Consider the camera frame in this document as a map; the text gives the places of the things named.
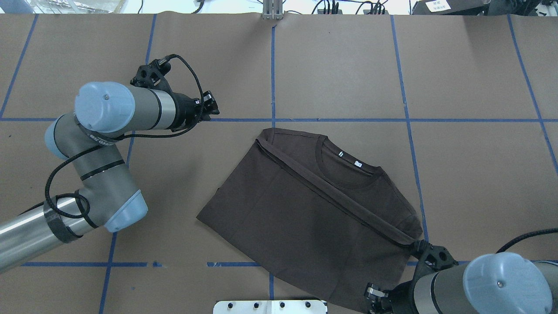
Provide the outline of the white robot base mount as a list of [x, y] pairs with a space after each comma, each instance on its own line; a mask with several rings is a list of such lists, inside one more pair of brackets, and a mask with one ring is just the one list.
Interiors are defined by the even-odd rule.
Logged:
[[222, 300], [214, 314], [328, 314], [322, 300]]

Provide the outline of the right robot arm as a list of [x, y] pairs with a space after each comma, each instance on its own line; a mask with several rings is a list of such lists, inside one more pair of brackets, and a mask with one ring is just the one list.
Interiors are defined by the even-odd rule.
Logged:
[[519, 254], [486, 254], [426, 274], [393, 290], [369, 283], [370, 314], [555, 314], [557, 263]]

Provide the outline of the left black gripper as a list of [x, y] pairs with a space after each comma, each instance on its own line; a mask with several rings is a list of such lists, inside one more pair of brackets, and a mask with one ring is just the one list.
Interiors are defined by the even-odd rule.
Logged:
[[176, 116], [173, 120], [173, 131], [193, 128], [197, 123], [205, 121], [205, 116], [219, 115], [219, 107], [211, 91], [205, 91], [200, 98], [190, 98], [182, 93], [173, 93], [176, 105]]

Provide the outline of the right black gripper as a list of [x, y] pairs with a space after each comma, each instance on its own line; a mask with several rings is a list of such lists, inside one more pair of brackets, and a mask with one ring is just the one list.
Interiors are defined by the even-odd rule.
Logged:
[[368, 312], [386, 314], [416, 314], [412, 283], [401, 283], [391, 290], [381, 290], [378, 285], [368, 283], [364, 297], [369, 302]]

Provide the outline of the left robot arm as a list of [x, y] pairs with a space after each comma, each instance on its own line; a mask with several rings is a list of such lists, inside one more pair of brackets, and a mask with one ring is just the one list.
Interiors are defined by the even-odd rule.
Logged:
[[44, 134], [62, 163], [49, 174], [43, 200], [1, 225], [1, 272], [98, 227], [117, 232], [143, 219], [148, 206], [117, 143], [144, 130], [171, 130], [177, 137], [218, 114], [211, 91], [190, 98], [155, 87], [84, 84], [74, 111]]

